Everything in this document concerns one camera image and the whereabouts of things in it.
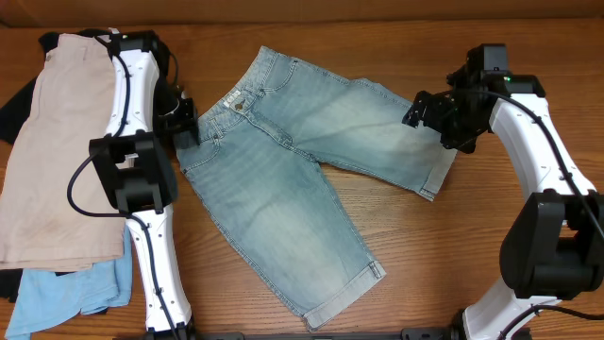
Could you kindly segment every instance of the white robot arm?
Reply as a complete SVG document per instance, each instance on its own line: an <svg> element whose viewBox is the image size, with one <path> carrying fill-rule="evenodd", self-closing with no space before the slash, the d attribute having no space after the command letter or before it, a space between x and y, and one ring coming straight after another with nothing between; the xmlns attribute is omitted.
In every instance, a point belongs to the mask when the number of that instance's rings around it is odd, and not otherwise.
<svg viewBox="0 0 604 340"><path fill-rule="evenodd" d="M530 339L528 331L517 332L535 311L555 309L546 306L593 291L602 282L604 248L596 216L600 212L599 220L604 219L604 199L570 158L537 77L509 71L505 45L471 50L447 82L453 90L418 93L403 123L417 127L423 121L441 132L445 147L465 153L474 152L477 137L491 131L508 151L526 203L501 248L502 277L486 295L450 329L403 334L411 334L411 340L431 332L450 340ZM576 236L561 238L562 227L576 230Z"/></svg>
<svg viewBox="0 0 604 340"><path fill-rule="evenodd" d="M176 175L159 143L162 136L198 130L190 98L165 79L171 56L153 31L96 38L115 69L113 108L106 135L91 140L90 157L75 172L68 199L92 217L125 217L137 249L146 301L144 339L194 338L191 305L176 263L172 202ZM85 212L71 198L77 175L94 164L109 203L118 213Z"/></svg>
<svg viewBox="0 0 604 340"><path fill-rule="evenodd" d="M554 137L564 163L571 169L573 180L583 195L595 190L570 158L558 132L554 128L547 100L534 93L512 94L512 99L524 104L542 119ZM555 190L561 195L572 195L564 180L551 147L544 133L522 110L514 104L498 99L489 120L493 133L499 137L508 151L516 175L520 179L525 200L532 193L542 193L545 189ZM514 291L499 278L491 289L476 304L463 313L463 326L467 340L495 340L513 320L534 305L556 305L557 297L534 296L518 298ZM509 338L528 323L535 314L526 317L509 332Z"/></svg>

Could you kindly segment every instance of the denim shorts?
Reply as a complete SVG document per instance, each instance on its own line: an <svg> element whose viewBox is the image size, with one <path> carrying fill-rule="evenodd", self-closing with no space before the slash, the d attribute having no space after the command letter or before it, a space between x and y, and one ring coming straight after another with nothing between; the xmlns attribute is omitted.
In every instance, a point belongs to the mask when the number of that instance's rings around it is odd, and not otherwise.
<svg viewBox="0 0 604 340"><path fill-rule="evenodd" d="M432 200L456 150L401 124L411 103L262 47L235 88L199 120L200 145L175 137L182 172L218 229L311 331L386 272L320 163Z"/></svg>

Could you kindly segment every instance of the beige pants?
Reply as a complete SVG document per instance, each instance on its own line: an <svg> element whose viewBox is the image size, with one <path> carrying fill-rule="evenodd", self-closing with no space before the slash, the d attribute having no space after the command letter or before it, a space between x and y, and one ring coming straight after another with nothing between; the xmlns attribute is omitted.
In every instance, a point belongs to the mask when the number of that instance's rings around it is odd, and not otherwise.
<svg viewBox="0 0 604 340"><path fill-rule="evenodd" d="M0 196L0 269L75 271L123 255L124 219L81 215L66 194L89 140L104 135L114 84L107 50L94 39L62 34L46 55ZM92 164L75 183L74 201L115 212Z"/></svg>

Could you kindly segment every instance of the wooden table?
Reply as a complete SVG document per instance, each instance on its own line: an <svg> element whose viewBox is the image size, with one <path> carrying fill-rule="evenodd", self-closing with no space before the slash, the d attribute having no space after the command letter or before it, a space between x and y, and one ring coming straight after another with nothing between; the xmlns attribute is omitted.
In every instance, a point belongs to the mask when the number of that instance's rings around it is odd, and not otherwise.
<svg viewBox="0 0 604 340"><path fill-rule="evenodd" d="M262 44L344 77L368 77L413 99L420 90L447 89L445 75L464 63L468 49L506 43L512 70L539 77L570 154L583 174L604 188L604 20L153 28L178 56L181 82L201 112L233 87ZM41 70L37 39L45 31L0 30L0 104ZM9 146L0 145L0 179L9 152ZM444 326L498 277L499 246L523 198L495 136L480 137L473 155L460 154L433 203L377 179L330 166L324 169L388 276L322 331L395 332L403 327ZM300 319L228 245L186 179L179 172L177 177L176 253L198 329L305 332ZM144 298L138 265L135 268L127 307L111 309L107 315L79 315L34 338L109 339L142 333ZM0 301L1 333L12 306ZM604 289L562 306L603 313ZM604 323L551 312L530 326L536 339L604 337Z"/></svg>

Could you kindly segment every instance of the wire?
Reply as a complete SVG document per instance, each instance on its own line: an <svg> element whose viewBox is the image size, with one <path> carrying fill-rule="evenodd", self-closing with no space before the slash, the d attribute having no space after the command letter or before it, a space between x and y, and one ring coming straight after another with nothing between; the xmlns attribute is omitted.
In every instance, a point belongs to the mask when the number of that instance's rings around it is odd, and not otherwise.
<svg viewBox="0 0 604 340"><path fill-rule="evenodd" d="M103 42L98 37L94 37L94 38L99 43L101 43L105 47L107 47L107 49L109 49L109 44L108 43ZM124 103L124 111L122 113L122 120L120 121L120 127L115 132L115 134L113 134L112 136L110 136L108 138L117 138L124 131L124 127L127 124L128 104L129 104L129 101L130 101L130 73L127 70L126 63L120 57L120 55L116 54L116 55L114 55L114 57L117 58L117 60L120 61L120 63L122 64L122 67L124 68L124 75L126 77L126 99L125 99L125 103ZM151 235L149 234L149 230L148 230L149 227L144 224L144 222L142 221L142 219L140 217L138 217L138 216L136 216L136 215L134 215L132 213L123 213L123 212L87 212L87 211L81 209L80 207L78 207L76 205L76 203L74 202L73 190L74 190L74 185L76 184L76 179L79 177L79 175L82 173L82 171L84 171L84 168L86 168L86 166L88 164L90 164L90 162L92 161L92 159L94 159L94 157L96 157L99 153L103 152L103 150L105 150L106 147L107 147L107 144L105 144L104 146L98 148L83 163L81 163L77 167L77 169L75 170L74 174L69 179L69 184L67 185L67 201L69 202L69 205L76 212L81 213L81 214L83 214L85 216L89 216L89 217L123 217L123 218L126 218L126 219L134 220L134 221L136 221L141 226L141 230L144 232L144 238L146 240L147 247L149 249L149 262L150 262L150 268L151 268L151 280L153 281L153 287L154 287L155 295L158 297L159 304L161 306L161 309L163 310L163 313L166 316L166 319L168 321L168 325L170 326L170 331L172 332L172 335L174 336L174 338L176 340L180 340L180 336L176 333L176 328L175 328L175 325L174 325L174 321L172 320L172 317L170 316L170 312L168 311L168 307L166 306L166 302L163 299L163 296L161 295L161 288L159 287L158 276L157 276L156 267L155 267L155 257L154 257L154 254L153 254L153 245L151 244Z"/></svg>
<svg viewBox="0 0 604 340"><path fill-rule="evenodd" d="M499 334L499 337L497 338L497 340L505 340L506 337L508 336L508 333L510 333L514 329L514 327L516 327L520 322L522 322L522 320L524 320L525 318L527 318L529 315L531 315L533 313L535 313L536 315L539 315L539 311L542 311L542 310L560 312L560 313L563 313L566 315L572 315L574 317L579 317L579 318L582 318L585 320L591 320L591 321L604 320L604 314L586 314L586 313L577 312L575 310L571 310L571 309L564 308L564 307L550 306L550 305L534 305L534 306L528 308L527 310L525 310L519 316L517 316L503 331L501 331L501 334Z"/></svg>
<svg viewBox="0 0 604 340"><path fill-rule="evenodd" d="M602 238L602 241L604 241L604 231L602 230L599 223L597 222L597 218L594 215L594 212L592 212L592 209L589 207L587 200L585 199L585 197L583 196L583 194L577 187L577 184L575 184L575 182L573 181L573 179L572 179L573 175L568 172L568 169L566 168L566 164L564 163L564 159L562 157L560 149L558 149L558 146L556 145L556 141L554 140L554 137L552 137L551 133L549 133L549 130L545 126L541 117L536 115L532 110L530 110L529 108L524 106L522 103L518 102L517 100L511 99L501 93L495 93L495 92L491 92L491 91L454 89L454 90L437 93L437 94L434 94L433 96L445 96L448 94L487 94L487 95L502 99L504 101L507 101L507 102L513 104L514 106L518 107L518 109L522 110L524 113L526 113L535 122L535 124L537 124L539 126L539 128L541 128L541 131L544 133L545 138L547 139L547 142L549 143L549 147L551 147L554 157L556 158L556 162L558 163L558 166L560 167L560 170L562 171L562 176L563 176L564 180L566 180L566 182L568 183L568 186L572 190L573 194L575 194L575 196L577 196L577 198L579 199L579 202L580 202L583 210L587 214L587 217L588 217L590 223L594 226L594 229L596 229L597 233Z"/></svg>
<svg viewBox="0 0 604 340"><path fill-rule="evenodd" d="M178 59L174 55L174 53L170 52L170 57L174 59L174 80L172 80L172 87L178 85Z"/></svg>

